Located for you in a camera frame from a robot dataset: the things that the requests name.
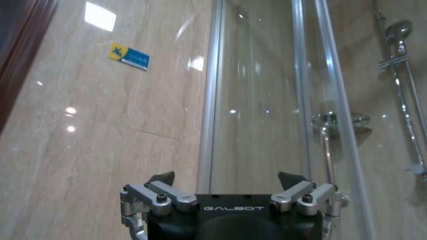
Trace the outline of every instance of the metal bracket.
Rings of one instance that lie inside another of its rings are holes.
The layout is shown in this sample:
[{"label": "metal bracket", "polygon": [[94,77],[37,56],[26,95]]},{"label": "metal bracket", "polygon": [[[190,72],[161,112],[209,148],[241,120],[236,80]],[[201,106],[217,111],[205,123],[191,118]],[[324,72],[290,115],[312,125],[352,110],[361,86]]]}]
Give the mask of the metal bracket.
[{"label": "metal bracket", "polygon": [[121,224],[127,227],[127,232],[133,240],[147,240],[142,220],[135,214],[131,216],[121,216]]},{"label": "metal bracket", "polygon": [[162,195],[150,191],[143,185],[126,185],[119,192],[119,220],[127,227],[133,240],[146,240],[143,222],[138,213],[143,217],[151,211],[155,216],[165,216],[171,211],[171,201]]},{"label": "metal bracket", "polygon": [[341,215],[342,197],[338,188],[332,184],[322,184],[310,194],[297,199],[296,210],[304,216],[313,216],[325,204],[322,215],[322,240],[329,240],[332,231],[338,224]]},{"label": "metal bracket", "polygon": [[146,187],[157,194],[166,195],[166,197],[171,200],[171,204],[181,212],[194,213],[200,210],[200,204],[196,195],[178,191],[161,181],[146,183]]},{"label": "metal bracket", "polygon": [[313,190],[313,184],[308,181],[300,181],[294,186],[281,193],[270,195],[269,207],[278,213],[285,213],[290,210],[292,203],[306,193]]},{"label": "metal bracket", "polygon": [[304,195],[296,201],[296,210],[304,216],[313,216],[326,200],[332,197],[334,186],[324,183],[310,194]]},{"label": "metal bracket", "polygon": [[402,55],[402,56],[397,56],[397,57],[392,57],[389,58],[386,61],[381,61],[377,64],[378,69],[385,69],[388,68],[390,65],[398,64],[404,61],[409,60],[409,56],[408,55]]}]

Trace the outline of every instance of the yellow logo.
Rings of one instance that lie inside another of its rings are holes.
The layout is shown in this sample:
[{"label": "yellow logo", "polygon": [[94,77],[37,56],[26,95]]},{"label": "yellow logo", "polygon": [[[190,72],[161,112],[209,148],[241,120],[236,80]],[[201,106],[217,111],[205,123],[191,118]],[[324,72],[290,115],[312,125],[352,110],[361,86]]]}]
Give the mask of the yellow logo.
[{"label": "yellow logo", "polygon": [[111,43],[109,48],[109,55],[107,57],[115,61],[118,61],[127,53],[129,48],[122,46],[118,43]]}]

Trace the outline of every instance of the shower enclosure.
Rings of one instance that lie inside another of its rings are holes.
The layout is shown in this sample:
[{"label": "shower enclosure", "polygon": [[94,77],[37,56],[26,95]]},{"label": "shower enclosure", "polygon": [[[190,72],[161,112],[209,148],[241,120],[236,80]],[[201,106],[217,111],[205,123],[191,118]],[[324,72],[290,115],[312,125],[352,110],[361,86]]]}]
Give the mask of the shower enclosure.
[{"label": "shower enclosure", "polygon": [[214,1],[198,192],[272,194],[298,174],[341,191],[332,239],[425,238],[425,10]]}]

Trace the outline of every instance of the sticker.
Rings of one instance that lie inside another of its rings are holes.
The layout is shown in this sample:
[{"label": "sticker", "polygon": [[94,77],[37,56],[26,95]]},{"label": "sticker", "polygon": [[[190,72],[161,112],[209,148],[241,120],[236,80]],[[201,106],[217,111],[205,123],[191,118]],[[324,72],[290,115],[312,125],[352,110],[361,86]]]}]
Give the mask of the sticker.
[{"label": "sticker", "polygon": [[147,70],[149,56],[118,43],[113,42],[110,44],[107,57],[111,60],[142,69],[143,71]]}]

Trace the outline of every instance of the handheld shower head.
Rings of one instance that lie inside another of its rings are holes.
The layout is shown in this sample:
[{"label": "handheld shower head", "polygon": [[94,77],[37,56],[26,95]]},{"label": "handheld shower head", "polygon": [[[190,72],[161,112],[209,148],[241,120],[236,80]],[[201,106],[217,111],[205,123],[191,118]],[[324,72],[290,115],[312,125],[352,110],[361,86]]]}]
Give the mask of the handheld shower head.
[{"label": "handheld shower head", "polygon": [[397,43],[398,54],[406,54],[406,46],[404,38],[409,35],[412,30],[412,22],[409,20],[397,21],[385,30],[386,40],[394,41]]}]

